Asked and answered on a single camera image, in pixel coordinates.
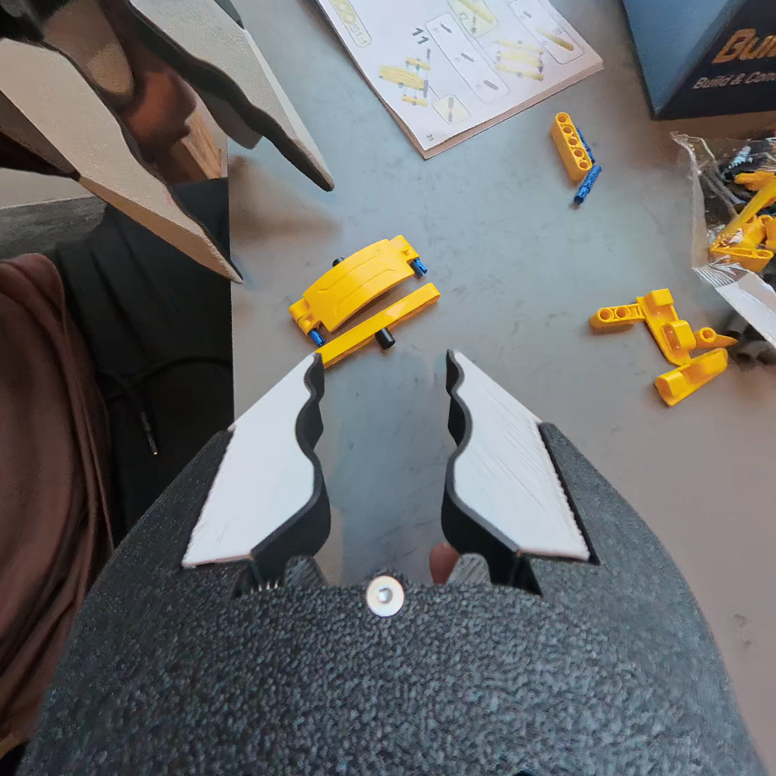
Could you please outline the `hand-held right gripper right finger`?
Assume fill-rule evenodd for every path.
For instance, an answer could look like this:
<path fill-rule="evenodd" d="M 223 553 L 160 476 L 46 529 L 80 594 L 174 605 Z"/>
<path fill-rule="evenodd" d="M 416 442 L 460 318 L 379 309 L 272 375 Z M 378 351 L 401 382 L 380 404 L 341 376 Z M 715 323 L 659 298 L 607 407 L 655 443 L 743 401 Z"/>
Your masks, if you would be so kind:
<path fill-rule="evenodd" d="M 454 443 L 441 505 L 448 543 L 490 565 L 593 561 L 542 422 L 461 351 L 447 352 L 445 369 Z"/>

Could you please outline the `person's left hand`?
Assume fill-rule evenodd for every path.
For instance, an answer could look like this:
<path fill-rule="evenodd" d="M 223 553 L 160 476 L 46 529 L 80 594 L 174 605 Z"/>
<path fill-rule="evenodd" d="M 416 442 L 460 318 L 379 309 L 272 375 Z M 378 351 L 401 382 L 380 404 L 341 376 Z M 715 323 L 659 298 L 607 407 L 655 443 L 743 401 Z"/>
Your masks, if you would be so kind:
<path fill-rule="evenodd" d="M 181 76 L 147 47 L 123 46 L 134 92 L 118 115 L 143 157 L 153 162 L 189 134 L 187 122 L 196 108 L 196 97 Z"/>

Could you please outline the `open white instruction manual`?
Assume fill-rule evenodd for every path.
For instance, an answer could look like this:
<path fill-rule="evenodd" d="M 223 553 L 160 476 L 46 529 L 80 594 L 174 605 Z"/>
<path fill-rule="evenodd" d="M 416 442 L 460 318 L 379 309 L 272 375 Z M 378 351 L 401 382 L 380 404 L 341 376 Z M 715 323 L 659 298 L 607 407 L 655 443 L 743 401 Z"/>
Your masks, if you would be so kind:
<path fill-rule="evenodd" d="M 424 159 L 600 72 L 546 1 L 319 1 Z"/>

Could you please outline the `yellow beam black pin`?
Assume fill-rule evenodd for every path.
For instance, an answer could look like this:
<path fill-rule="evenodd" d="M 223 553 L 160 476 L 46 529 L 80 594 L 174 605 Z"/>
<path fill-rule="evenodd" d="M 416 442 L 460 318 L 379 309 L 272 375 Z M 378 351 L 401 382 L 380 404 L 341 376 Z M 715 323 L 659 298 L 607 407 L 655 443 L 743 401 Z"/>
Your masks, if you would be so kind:
<path fill-rule="evenodd" d="M 439 298 L 439 290 L 433 283 L 428 283 L 359 325 L 355 325 L 331 342 L 323 344 L 316 350 L 316 354 L 320 355 L 323 366 L 327 369 L 364 347 L 382 330 L 389 331 L 394 325 L 435 304 Z"/>

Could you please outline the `wooden table leg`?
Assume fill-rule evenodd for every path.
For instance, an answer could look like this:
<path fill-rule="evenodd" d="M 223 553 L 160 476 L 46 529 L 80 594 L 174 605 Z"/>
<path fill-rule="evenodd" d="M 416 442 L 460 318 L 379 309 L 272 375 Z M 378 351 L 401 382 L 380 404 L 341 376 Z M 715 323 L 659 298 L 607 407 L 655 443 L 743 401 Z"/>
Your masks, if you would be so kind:
<path fill-rule="evenodd" d="M 169 150 L 164 177 L 171 184 L 222 179 L 228 175 L 226 135 L 199 101 L 187 120 L 188 133 Z"/>

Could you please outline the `plastic bag of yellow parts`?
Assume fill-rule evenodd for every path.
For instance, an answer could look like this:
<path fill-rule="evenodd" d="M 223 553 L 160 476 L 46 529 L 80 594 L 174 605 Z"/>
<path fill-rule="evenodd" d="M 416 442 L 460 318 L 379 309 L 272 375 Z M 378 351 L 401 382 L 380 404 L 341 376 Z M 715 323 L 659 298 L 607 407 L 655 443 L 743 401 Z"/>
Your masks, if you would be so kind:
<path fill-rule="evenodd" d="M 694 274 L 730 308 L 723 333 L 740 362 L 774 364 L 775 136 L 672 132 L 691 182 Z"/>

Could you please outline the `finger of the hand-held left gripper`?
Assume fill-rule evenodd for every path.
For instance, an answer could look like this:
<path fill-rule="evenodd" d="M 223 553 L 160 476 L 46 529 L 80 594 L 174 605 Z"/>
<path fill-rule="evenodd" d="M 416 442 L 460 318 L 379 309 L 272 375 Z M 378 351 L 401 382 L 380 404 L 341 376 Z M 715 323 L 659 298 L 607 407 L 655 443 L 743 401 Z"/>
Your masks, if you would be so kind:
<path fill-rule="evenodd" d="M 268 139 L 308 179 L 335 183 L 310 132 L 232 2 L 129 1 L 138 34 L 240 146 Z"/>
<path fill-rule="evenodd" d="M 3 40 L 1 91 L 2 131 L 13 140 L 201 266 L 242 282 L 69 57 L 48 46 Z"/>

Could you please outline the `short yellow three-hole beam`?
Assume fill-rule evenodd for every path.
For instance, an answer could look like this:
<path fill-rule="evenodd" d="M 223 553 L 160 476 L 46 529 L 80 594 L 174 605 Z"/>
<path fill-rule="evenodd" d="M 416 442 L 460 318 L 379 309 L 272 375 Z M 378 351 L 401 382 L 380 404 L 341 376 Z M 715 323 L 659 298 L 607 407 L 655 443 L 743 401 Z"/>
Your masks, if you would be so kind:
<path fill-rule="evenodd" d="M 604 306 L 590 316 L 588 323 L 594 331 L 607 331 L 632 326 L 646 321 L 642 306 L 632 304 Z"/>

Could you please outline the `person's right hand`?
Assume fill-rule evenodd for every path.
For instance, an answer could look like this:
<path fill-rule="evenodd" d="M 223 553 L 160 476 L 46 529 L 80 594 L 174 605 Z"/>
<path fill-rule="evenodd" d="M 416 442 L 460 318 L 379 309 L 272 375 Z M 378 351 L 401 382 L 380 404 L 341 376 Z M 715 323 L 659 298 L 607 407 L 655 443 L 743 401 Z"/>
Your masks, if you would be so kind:
<path fill-rule="evenodd" d="M 429 553 L 429 570 L 435 585 L 446 584 L 461 554 L 447 541 L 435 544 Z"/>

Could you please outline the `short yellow beam blue pin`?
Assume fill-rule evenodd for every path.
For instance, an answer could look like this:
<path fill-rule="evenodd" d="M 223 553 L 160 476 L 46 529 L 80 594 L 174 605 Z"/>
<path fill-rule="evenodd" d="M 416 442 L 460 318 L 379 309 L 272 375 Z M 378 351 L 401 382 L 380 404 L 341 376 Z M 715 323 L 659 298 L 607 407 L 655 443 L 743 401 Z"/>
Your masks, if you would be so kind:
<path fill-rule="evenodd" d="M 602 167 L 568 112 L 555 115 L 549 132 L 570 182 L 577 186 L 571 207 L 578 209 L 589 197 Z"/>

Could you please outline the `grey desk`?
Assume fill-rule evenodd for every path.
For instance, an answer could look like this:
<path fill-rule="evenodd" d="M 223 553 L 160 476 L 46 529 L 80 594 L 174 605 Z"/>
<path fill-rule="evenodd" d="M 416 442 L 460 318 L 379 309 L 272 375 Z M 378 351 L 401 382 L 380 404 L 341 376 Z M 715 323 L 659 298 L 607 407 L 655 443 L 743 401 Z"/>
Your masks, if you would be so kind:
<path fill-rule="evenodd" d="M 235 413 L 310 351 L 288 307 L 336 257 L 402 234 L 441 293 L 391 350 L 371 344 L 326 373 L 327 580 L 379 567 L 429 580 L 452 450 L 445 354 L 458 348 L 557 425 L 663 542 L 774 774 L 774 370 L 732 365 L 668 408 L 644 326 L 587 324 L 667 287 L 694 327 L 720 325 L 727 306 L 692 271 L 691 182 L 670 131 L 750 137 L 774 115 L 651 121 L 619 3 L 554 2 L 605 69 L 423 160 L 315 2 L 235 5 L 335 180 L 322 192 L 270 143 L 230 144 L 245 278 L 233 287 Z M 578 209 L 550 137 L 558 112 L 602 167 Z"/>

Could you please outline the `yellow curved panel blue pins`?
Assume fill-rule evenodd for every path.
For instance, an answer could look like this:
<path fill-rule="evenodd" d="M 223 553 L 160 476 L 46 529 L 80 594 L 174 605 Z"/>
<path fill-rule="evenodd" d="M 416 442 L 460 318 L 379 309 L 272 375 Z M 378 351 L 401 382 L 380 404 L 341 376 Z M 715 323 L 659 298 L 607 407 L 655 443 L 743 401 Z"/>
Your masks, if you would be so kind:
<path fill-rule="evenodd" d="M 379 240 L 345 257 L 343 263 L 312 283 L 289 307 L 289 313 L 320 347 L 325 344 L 322 327 L 330 333 L 336 331 L 393 287 L 427 274 L 428 267 L 403 236 Z"/>

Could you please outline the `blue kit box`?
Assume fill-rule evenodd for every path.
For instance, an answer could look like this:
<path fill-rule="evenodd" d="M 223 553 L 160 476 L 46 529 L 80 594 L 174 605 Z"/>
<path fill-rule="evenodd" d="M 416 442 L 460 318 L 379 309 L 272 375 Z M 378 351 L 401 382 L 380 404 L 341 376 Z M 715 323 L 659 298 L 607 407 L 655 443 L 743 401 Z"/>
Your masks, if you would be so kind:
<path fill-rule="evenodd" d="M 655 120 L 775 110 L 774 1 L 623 1 Z"/>

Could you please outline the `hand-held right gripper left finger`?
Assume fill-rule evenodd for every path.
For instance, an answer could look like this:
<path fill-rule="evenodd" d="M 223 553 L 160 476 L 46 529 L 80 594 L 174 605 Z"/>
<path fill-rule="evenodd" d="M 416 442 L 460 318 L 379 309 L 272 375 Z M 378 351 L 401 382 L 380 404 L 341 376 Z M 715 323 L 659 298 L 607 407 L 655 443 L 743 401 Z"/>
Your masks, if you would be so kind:
<path fill-rule="evenodd" d="M 229 441 L 182 558 L 184 568 L 314 557 L 331 507 L 314 448 L 323 433 L 320 355 L 311 354 L 229 427 Z"/>

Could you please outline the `yellow L-shaped piece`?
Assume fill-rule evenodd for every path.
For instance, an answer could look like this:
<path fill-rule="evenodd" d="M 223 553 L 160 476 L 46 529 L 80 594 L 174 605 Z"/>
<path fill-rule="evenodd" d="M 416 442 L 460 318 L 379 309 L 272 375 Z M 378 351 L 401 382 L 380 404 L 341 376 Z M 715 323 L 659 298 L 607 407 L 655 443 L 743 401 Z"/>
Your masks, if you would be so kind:
<path fill-rule="evenodd" d="M 697 347 L 692 326 L 681 319 L 669 289 L 658 289 L 636 299 L 645 323 L 666 360 L 682 366 L 692 360 Z"/>

